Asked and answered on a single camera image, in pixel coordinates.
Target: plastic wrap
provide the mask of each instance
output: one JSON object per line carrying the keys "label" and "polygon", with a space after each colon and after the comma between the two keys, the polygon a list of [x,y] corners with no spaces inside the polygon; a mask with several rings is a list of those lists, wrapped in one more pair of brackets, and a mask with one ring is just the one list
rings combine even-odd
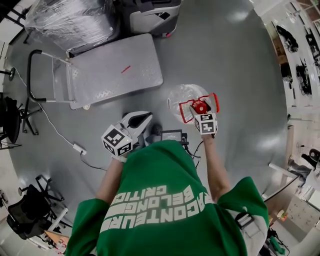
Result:
{"label": "plastic wrap", "polygon": [[[181,122],[183,123],[183,118],[181,116],[181,110],[179,103],[187,102],[188,100],[196,100],[201,96],[208,95],[209,93],[203,89],[202,87],[195,84],[183,84],[174,88],[169,96],[168,96],[168,107],[171,113]],[[184,114],[184,118],[186,120],[190,120],[193,118],[190,112],[190,105],[184,104],[182,106],[182,111]]]}
{"label": "plastic wrap", "polygon": [[117,24],[112,0],[38,0],[24,26],[32,38],[77,53],[106,43]]}

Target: black object on shelf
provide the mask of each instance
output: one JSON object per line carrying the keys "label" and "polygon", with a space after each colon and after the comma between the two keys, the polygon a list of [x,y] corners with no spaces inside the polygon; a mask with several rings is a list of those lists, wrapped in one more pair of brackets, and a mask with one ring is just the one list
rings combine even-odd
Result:
{"label": "black object on shelf", "polygon": [[296,65],[296,76],[300,81],[300,90],[302,95],[312,95],[310,78],[308,76],[307,66],[304,63],[302,65]]}
{"label": "black object on shelf", "polygon": [[285,38],[285,41],[288,45],[288,50],[291,53],[295,53],[298,51],[299,45],[297,43],[297,40],[293,37],[293,35],[288,32],[287,30],[285,30],[283,27],[281,26],[276,26],[276,30],[278,31],[278,33],[283,36]]}

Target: black chair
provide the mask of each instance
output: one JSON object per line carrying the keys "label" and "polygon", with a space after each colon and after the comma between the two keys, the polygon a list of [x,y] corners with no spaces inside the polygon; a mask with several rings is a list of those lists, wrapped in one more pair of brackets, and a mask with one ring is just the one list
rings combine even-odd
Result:
{"label": "black chair", "polygon": [[[64,200],[57,191],[55,193],[59,194],[60,198],[49,194],[49,191],[52,191],[52,189],[49,190],[50,179],[46,180],[42,175],[39,175],[35,179],[40,191],[33,185],[29,185],[24,189],[19,188],[19,194],[21,195],[26,191],[26,195],[19,202],[8,207],[9,215],[6,218],[12,230],[24,240],[35,236],[39,237],[45,230],[48,230],[52,225],[52,220],[57,219],[57,215],[52,210],[54,203],[51,200],[58,202]],[[45,188],[39,182],[41,179],[46,182]],[[60,223],[71,227],[63,221],[60,221]]]}
{"label": "black chair", "polygon": [[[32,115],[42,112],[42,108],[28,113],[29,108],[29,98],[26,100],[25,108],[21,108],[23,105],[21,104],[17,107],[17,101],[13,100],[10,97],[6,97],[3,99],[1,95],[0,98],[0,127],[3,128],[2,133],[0,133],[0,150],[13,149],[15,147],[21,146],[20,144],[16,144],[16,141],[20,132],[20,125],[22,121],[22,131],[24,133],[27,132],[25,129],[25,125],[27,124],[28,128],[32,132],[33,135],[38,135],[39,133],[33,130],[31,123],[29,121],[29,117]],[[5,138],[8,138],[10,142],[3,142]]]}
{"label": "black chair", "polygon": [[8,207],[7,223],[23,240],[40,236],[51,222],[48,220],[51,208],[45,197],[30,185],[22,200]]}

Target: hand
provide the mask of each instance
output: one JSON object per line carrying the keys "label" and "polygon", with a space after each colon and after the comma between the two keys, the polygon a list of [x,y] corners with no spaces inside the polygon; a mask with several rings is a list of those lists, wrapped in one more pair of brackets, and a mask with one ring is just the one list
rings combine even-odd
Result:
{"label": "hand", "polygon": [[201,138],[202,138],[203,142],[209,142],[209,141],[214,140],[214,138],[212,137],[212,134],[201,135]]}

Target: printed lettering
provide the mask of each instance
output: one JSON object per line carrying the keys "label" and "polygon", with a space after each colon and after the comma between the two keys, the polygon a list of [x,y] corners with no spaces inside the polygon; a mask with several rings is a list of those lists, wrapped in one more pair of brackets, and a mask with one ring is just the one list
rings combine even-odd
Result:
{"label": "printed lettering", "polygon": [[136,209],[136,213],[140,213],[140,212],[146,211],[147,207],[148,207],[148,199],[145,199],[144,203],[142,201],[139,201],[138,202],[138,207]]}
{"label": "printed lettering", "polygon": [[130,221],[129,229],[132,229],[134,227],[134,225],[135,225],[135,220],[136,220],[136,216],[135,215],[124,216],[121,228],[122,229],[126,229],[127,228],[127,222]]}
{"label": "printed lettering", "polygon": [[187,215],[186,215],[186,206],[185,205],[178,206],[178,207],[174,208],[174,220],[175,221],[185,219],[186,217],[187,217]]}
{"label": "printed lettering", "polygon": [[188,203],[186,205],[187,215],[188,217],[191,217],[193,215],[196,215],[199,213],[199,208],[197,204],[197,200],[192,201],[191,203]]}
{"label": "printed lettering", "polygon": [[120,225],[122,222],[123,216],[119,216],[119,217],[112,217],[109,229],[120,229]]}
{"label": "printed lettering", "polygon": [[147,212],[143,212],[143,213],[138,214],[136,216],[136,220],[135,220],[134,226],[136,227],[136,226],[145,224],[146,223],[146,218],[147,218]]}
{"label": "printed lettering", "polygon": [[146,190],[145,190],[145,189],[142,189],[142,192],[141,192],[141,199],[144,199],[144,198],[145,198],[145,193],[146,193]]}
{"label": "printed lettering", "polygon": [[125,214],[135,214],[137,210],[137,202],[128,202],[126,204],[124,213]]}
{"label": "printed lettering", "polygon": [[150,197],[148,209],[150,208],[158,208],[160,204],[160,197]]}
{"label": "printed lettering", "polygon": [[192,192],[191,186],[187,186],[183,191],[184,202],[187,203],[195,198],[194,193]]}
{"label": "printed lettering", "polygon": [[130,201],[137,201],[140,199],[140,196],[138,196],[138,191],[135,191],[134,194],[133,194],[133,197],[131,197],[129,200]]}
{"label": "printed lettering", "polygon": [[112,204],[118,204],[118,203],[122,203],[124,200],[125,200],[125,196],[126,196],[127,193],[120,193],[120,194],[117,194],[115,196],[115,198],[113,199],[112,201]]}
{"label": "printed lettering", "polygon": [[168,207],[172,205],[172,195],[171,194],[161,196],[161,200],[166,200],[166,205]]}
{"label": "printed lettering", "polygon": [[158,186],[156,188],[156,193],[155,193],[156,196],[165,195],[166,193],[167,193],[167,186],[166,185]]}
{"label": "printed lettering", "polygon": [[200,212],[202,212],[205,208],[205,204],[204,204],[204,193],[201,192],[199,194],[199,196],[196,198],[196,200],[198,201],[198,205],[199,205],[199,209],[200,209]]}
{"label": "printed lettering", "polygon": [[160,222],[164,223],[164,222],[172,222],[173,218],[174,218],[174,214],[173,214],[173,209],[169,208],[169,209],[161,209],[161,218],[160,218]]}
{"label": "printed lettering", "polygon": [[145,197],[154,197],[156,195],[156,188],[155,187],[148,187],[145,191]]}
{"label": "printed lettering", "polygon": [[181,205],[183,203],[184,203],[184,195],[182,192],[172,195],[172,204],[174,206]]}
{"label": "printed lettering", "polygon": [[159,223],[159,219],[156,218],[156,214],[157,214],[157,210],[152,210],[151,211],[151,218],[146,220],[147,224],[151,224],[151,223]]}
{"label": "printed lettering", "polygon": [[129,201],[130,194],[131,194],[131,192],[126,193],[126,196],[124,199],[125,202]]}
{"label": "printed lettering", "polygon": [[208,193],[204,193],[204,204],[213,204],[212,198]]}
{"label": "printed lettering", "polygon": [[109,229],[111,218],[106,219],[101,226],[100,233]]}

